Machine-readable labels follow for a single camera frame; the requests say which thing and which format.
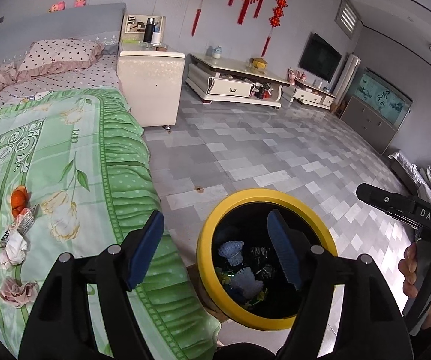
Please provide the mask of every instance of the yellow trash can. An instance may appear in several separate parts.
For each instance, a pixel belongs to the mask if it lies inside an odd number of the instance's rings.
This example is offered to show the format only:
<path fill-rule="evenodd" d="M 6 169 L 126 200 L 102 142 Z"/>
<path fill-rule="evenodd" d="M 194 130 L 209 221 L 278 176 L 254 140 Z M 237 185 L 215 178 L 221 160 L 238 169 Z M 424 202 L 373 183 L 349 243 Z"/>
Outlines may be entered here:
<path fill-rule="evenodd" d="M 263 188 L 243 190 L 222 200 L 207 218 L 197 243 L 200 279 L 214 304 L 241 325 L 265 331 L 292 327 L 301 302 L 300 293 L 287 282 L 276 283 L 260 306 L 247 311 L 222 287 L 214 258 L 218 258 L 217 250 L 227 241 L 242 240 L 253 246 L 270 244 L 267 215 L 274 209 L 279 209 L 289 227 L 304 232 L 311 244 L 321 245 L 337 255 L 329 230 L 314 211 L 290 195 Z"/>

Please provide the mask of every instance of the headboard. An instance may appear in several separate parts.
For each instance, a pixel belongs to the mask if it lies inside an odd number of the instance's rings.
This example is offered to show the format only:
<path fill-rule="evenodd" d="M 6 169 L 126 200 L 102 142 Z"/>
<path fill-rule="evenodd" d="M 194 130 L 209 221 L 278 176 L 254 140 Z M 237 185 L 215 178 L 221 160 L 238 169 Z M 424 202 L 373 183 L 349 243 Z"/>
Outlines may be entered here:
<path fill-rule="evenodd" d="M 42 39 L 99 41 L 106 44 L 106 54 L 115 54 L 125 6 L 118 3 L 68 8 L 12 24 L 0 31 L 0 63 L 22 60 L 31 44 Z"/>

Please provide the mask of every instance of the yellow rim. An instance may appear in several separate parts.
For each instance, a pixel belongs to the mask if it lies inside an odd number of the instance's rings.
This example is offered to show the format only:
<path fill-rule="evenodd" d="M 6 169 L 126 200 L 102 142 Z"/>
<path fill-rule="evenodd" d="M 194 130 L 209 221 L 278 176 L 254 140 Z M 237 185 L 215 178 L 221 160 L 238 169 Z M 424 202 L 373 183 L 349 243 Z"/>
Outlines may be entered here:
<path fill-rule="evenodd" d="M 205 290 L 214 303 L 234 321 L 258 330 L 283 330 L 292 327 L 295 316 L 284 319 L 258 317 L 234 302 L 220 285 L 212 262 L 212 237 L 222 218 L 234 208 L 253 202 L 267 202 L 285 207 L 299 215 L 319 238 L 322 246 L 337 256 L 336 245 L 329 230 L 317 214 L 300 200 L 285 193 L 256 188 L 244 190 L 222 200 L 205 221 L 197 242 L 197 265 Z"/>

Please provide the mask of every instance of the gray cabinet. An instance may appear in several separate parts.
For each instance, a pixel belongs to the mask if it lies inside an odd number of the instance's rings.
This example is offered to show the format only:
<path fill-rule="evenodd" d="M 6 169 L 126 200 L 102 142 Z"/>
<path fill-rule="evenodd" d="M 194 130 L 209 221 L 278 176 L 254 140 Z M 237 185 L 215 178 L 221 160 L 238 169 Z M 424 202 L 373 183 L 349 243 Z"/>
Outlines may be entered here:
<path fill-rule="evenodd" d="M 351 126 L 374 149 L 382 154 L 397 130 L 370 105 L 358 97 L 351 97 L 341 120 Z"/>

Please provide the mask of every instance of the gray tiled floor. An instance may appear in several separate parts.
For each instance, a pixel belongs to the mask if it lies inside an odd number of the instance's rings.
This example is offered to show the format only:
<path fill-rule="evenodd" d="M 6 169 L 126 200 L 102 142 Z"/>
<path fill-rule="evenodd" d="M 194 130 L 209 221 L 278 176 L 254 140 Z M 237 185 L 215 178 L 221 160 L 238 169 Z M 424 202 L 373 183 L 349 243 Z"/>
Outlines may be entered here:
<path fill-rule="evenodd" d="M 402 225 L 358 201 L 359 184 L 405 193 L 401 183 L 351 128 L 328 112 L 297 103 L 270 107 L 202 104 L 183 88 L 171 132 L 149 127 L 144 138 L 162 210 L 187 265 L 195 262 L 197 238 L 212 209 L 229 194 L 272 188 L 309 205 L 325 222 L 339 255 L 369 253 L 403 307 L 397 262 L 409 245 Z M 339 326 L 342 288 L 337 288 L 321 352 L 332 349 Z M 287 331 L 262 333 L 235 322 L 223 325 L 225 343 L 250 341 L 277 351 Z"/>

